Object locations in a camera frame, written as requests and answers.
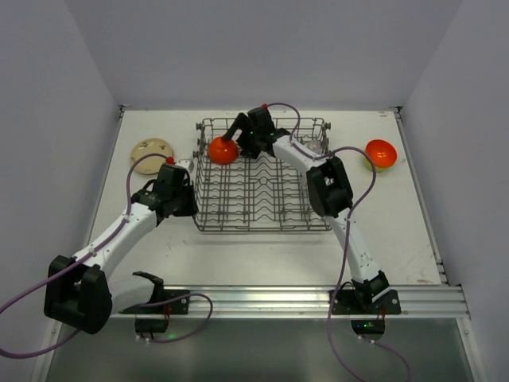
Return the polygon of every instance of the cable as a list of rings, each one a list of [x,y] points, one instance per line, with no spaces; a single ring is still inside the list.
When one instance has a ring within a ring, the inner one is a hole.
[[[350,284],[353,288],[353,283],[351,281],[345,281],[341,284],[340,289],[338,289],[338,292],[342,291],[348,284]]]
[[[346,364],[346,362],[344,361],[343,357],[338,352],[338,350],[336,348],[336,345],[334,344],[334,339],[332,338],[332,308],[333,308],[332,302],[336,299],[337,293],[338,293],[339,289],[341,288],[341,282],[343,281],[343,276],[344,276],[344,269],[346,267],[347,255],[348,255],[348,245],[350,243],[350,223],[351,223],[350,222],[350,217],[352,216],[352,214],[353,214],[354,210],[357,208],[357,206],[359,206],[359,204],[367,197],[367,195],[373,190],[373,187],[375,186],[375,181],[376,181],[376,167],[375,167],[375,163],[373,162],[373,160],[370,158],[370,156],[365,151],[363,151],[363,150],[361,150],[361,149],[359,149],[357,147],[354,147],[354,146],[340,147],[339,149],[335,149],[335,150],[330,151],[330,152],[328,152],[326,154],[318,155],[316,157],[313,157],[312,155],[308,154],[305,150],[303,150],[300,147],[300,144],[298,142],[295,143],[295,141],[293,140],[293,137],[294,137],[295,133],[297,132],[299,126],[301,125],[301,114],[299,113],[299,111],[294,106],[289,105],[287,103],[282,103],[282,102],[269,103],[267,106],[268,107],[271,107],[271,106],[284,106],[284,107],[289,107],[290,109],[295,111],[295,113],[297,114],[297,122],[295,123],[295,127],[292,129],[292,131],[290,133],[289,140],[290,140],[290,143],[292,144],[292,146],[299,153],[303,154],[307,158],[310,158],[310,159],[313,159],[313,160],[320,160],[320,159],[328,158],[328,157],[334,155],[335,153],[339,153],[340,151],[352,150],[352,151],[355,151],[357,153],[362,154],[369,161],[369,163],[371,165],[371,172],[373,174],[372,178],[371,178],[371,183],[367,187],[366,191],[364,191],[364,193],[360,196],[360,198],[353,204],[353,206],[350,208],[350,211],[348,212],[348,215],[347,215],[345,241],[344,241],[344,248],[343,248],[343,260],[342,260],[342,263],[341,263],[340,277],[339,277],[339,279],[337,281],[336,288],[334,289],[334,292],[332,293],[331,303],[330,303],[330,306],[328,308],[328,314],[327,314],[327,338],[328,338],[329,344],[331,345],[332,352],[336,356],[336,359],[355,378],[357,378],[360,381],[366,382],[366,380],[363,377],[358,375],[355,370],[353,370],[352,368],[350,368]],[[412,381],[412,370],[410,368],[410,364],[408,363],[406,358],[401,353],[397,352],[395,349],[391,348],[389,345],[385,345],[385,344],[380,343],[380,342],[375,342],[375,345],[377,345],[377,346],[379,346],[379,347],[381,347],[381,348],[383,348],[383,349],[393,353],[395,356],[397,356],[403,362],[403,364],[406,366],[406,371],[407,371],[407,379],[406,380],[407,381]]]
[[[145,185],[142,187],[144,191],[146,191],[151,185],[153,185],[156,182],[155,179],[150,179]]]
[[[143,161],[144,159],[147,159],[148,157],[153,157],[153,156],[159,156],[159,157],[166,158],[166,156],[164,156],[162,154],[148,154],[148,155],[145,155],[145,156],[139,158],[135,163],[133,163],[133,165],[129,169],[129,173],[127,174],[127,181],[126,181],[126,190],[127,190],[127,211],[126,211],[126,215],[127,216],[130,215],[130,210],[131,210],[131,202],[130,202],[130,177],[131,177],[131,175],[132,175],[132,173],[134,171],[134,167],[136,167],[138,165],[138,163]],[[124,225],[126,225],[126,222],[127,222],[127,220],[122,219],[122,221],[120,222],[119,226],[105,240],[103,240],[101,243],[99,243],[97,246],[95,246],[94,249],[96,251],[100,251],[102,248],[107,246],[118,235],[118,233],[120,231],[122,231],[122,228],[124,227]],[[88,252],[84,257],[82,257],[81,259],[77,260],[76,262],[74,262],[69,267],[63,269],[60,272],[57,272],[53,276],[48,277],[46,280],[42,280],[39,283],[35,284],[34,286],[31,286],[27,290],[24,290],[20,294],[12,297],[8,302],[6,302],[2,306],[0,306],[0,314],[5,312],[8,308],[10,308],[13,304],[18,302],[22,298],[28,296],[29,294],[32,294],[36,290],[42,288],[44,285],[48,285],[49,283],[52,283],[53,281],[59,279],[63,275],[66,275],[68,272],[70,272],[73,269],[77,268],[82,263],[85,263],[92,256],[93,256],[93,253]],[[45,348],[45,349],[38,350],[36,352],[31,352],[31,353],[12,353],[12,352],[8,352],[8,351],[6,351],[4,349],[0,349],[0,356],[6,357],[6,358],[13,358],[13,359],[16,359],[16,360],[22,360],[22,359],[26,359],[26,358],[38,357],[38,356],[40,356],[42,354],[49,353],[49,352],[51,352],[51,351],[61,347],[62,345],[68,343],[79,332],[80,332],[79,329],[74,330],[66,338],[64,338],[63,340],[57,342],[55,345],[49,346],[48,348]]]
[[[148,304],[139,304],[139,305],[136,305],[137,307],[142,307],[142,308],[154,308],[156,306],[161,306],[161,305],[168,305],[168,304],[171,304],[172,302],[177,302],[177,301],[180,301],[181,299],[183,298],[191,298],[191,297],[201,297],[201,298],[204,298],[208,301],[208,305],[210,306],[210,310],[208,311],[208,315],[207,317],[205,318],[205,320],[203,321],[203,323],[198,326],[196,329],[190,331],[189,333],[187,334],[184,334],[180,337],[177,337],[177,338],[171,338],[169,340],[158,340],[158,339],[150,339],[150,338],[146,338],[146,340],[148,340],[149,342],[154,342],[154,343],[158,343],[158,344],[170,344],[172,342],[177,342],[177,341],[182,341],[186,338],[189,338],[191,337],[192,335],[194,334],[197,334],[199,332],[201,332],[203,329],[205,329],[205,326],[207,326],[208,322],[210,321],[210,317],[212,316],[212,311],[214,310],[214,304],[212,303],[212,300],[210,299],[210,297],[208,297],[206,294],[202,294],[202,293],[187,293],[187,294],[183,294],[182,296],[178,296],[178,297],[175,297],[175,298],[171,298],[170,300],[166,300],[166,301],[162,301],[162,302],[151,302],[151,303],[148,303]]]

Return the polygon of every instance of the metal frame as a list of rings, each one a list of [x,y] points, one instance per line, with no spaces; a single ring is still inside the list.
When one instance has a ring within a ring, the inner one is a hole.
[[[405,130],[403,129],[403,122],[401,119],[401,108],[396,107],[391,110],[394,113],[394,118],[396,120],[396,124],[398,125],[399,135],[401,136],[401,140],[403,143],[403,149],[405,150],[406,160],[408,161],[408,166],[410,167],[410,175],[412,175],[412,180],[414,181],[415,191],[417,192],[417,197],[419,204],[421,206],[422,215],[424,216],[424,223],[426,226],[426,231],[428,232],[429,240],[431,241],[431,248],[433,249],[433,254],[437,259],[438,263],[441,262],[440,252],[438,251],[437,241],[435,240],[435,235],[433,233],[433,228],[431,227],[431,222],[429,220],[428,210],[426,208],[424,197],[422,196],[421,185],[419,184],[418,176],[415,171],[414,160],[412,159],[412,155],[410,154],[410,150],[408,148],[408,141],[406,140]]]
[[[488,374],[484,368],[483,358],[477,345],[476,336],[472,330],[472,322],[469,318],[458,318],[456,321],[474,381],[484,382],[488,380]]]
[[[167,289],[189,289],[204,293],[214,302],[213,318],[227,319],[325,319],[329,291],[335,286],[166,286]],[[468,318],[468,307],[459,286],[397,286],[402,314],[391,319]],[[186,316],[204,318],[208,302],[191,298]],[[133,314],[116,314],[115,318],[132,318]],[[157,314],[138,314],[136,318],[159,318]],[[375,318],[371,315],[333,316],[334,319]]]

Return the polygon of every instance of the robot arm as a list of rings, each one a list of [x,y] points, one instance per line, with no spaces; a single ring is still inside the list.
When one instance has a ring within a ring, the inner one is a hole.
[[[155,181],[131,197],[127,210],[94,242],[78,251],[72,258],[57,256],[49,266],[49,276],[62,271],[89,253],[77,268],[50,283],[46,288],[45,315],[81,329],[86,333],[99,332],[111,314],[145,302],[164,301],[161,279],[134,272],[121,283],[108,285],[113,271],[133,246],[170,216],[191,216],[198,208],[189,173],[193,163],[179,161],[163,164]],[[125,220],[122,230],[104,247],[99,247]]]
[[[232,131],[238,129],[242,131],[237,139],[241,155],[257,158],[261,151],[267,152],[292,165],[306,177],[313,210],[324,217],[344,247],[353,192],[343,162],[335,156],[315,159],[316,153],[291,142],[287,130],[275,128],[266,107],[257,107],[247,115],[239,114],[225,135],[231,138]],[[366,309],[390,291],[387,277],[367,249],[354,216],[350,216],[347,260],[357,305]]]

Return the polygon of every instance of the white wall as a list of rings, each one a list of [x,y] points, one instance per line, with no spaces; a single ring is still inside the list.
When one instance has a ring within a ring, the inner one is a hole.
[[[403,109],[437,244],[493,381],[509,377],[508,17],[507,0],[464,0]]]
[[[116,133],[114,100],[61,0],[9,0],[0,12],[0,303],[84,243]],[[44,289],[0,317],[0,346],[40,348]],[[33,360],[0,357],[0,379]]]
[[[66,0],[135,107],[402,105],[461,0]]]

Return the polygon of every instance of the dish rack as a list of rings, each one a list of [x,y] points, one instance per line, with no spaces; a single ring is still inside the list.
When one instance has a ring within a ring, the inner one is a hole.
[[[208,157],[208,144],[222,136],[234,118],[204,119],[200,131],[195,194],[199,212],[193,217],[202,232],[320,232],[331,228],[309,205],[305,177],[290,165],[261,153],[257,159],[239,156],[230,165],[217,165]],[[297,119],[273,118],[276,128],[293,129]],[[295,139],[316,141],[328,152],[326,130],[320,118],[301,118]]]

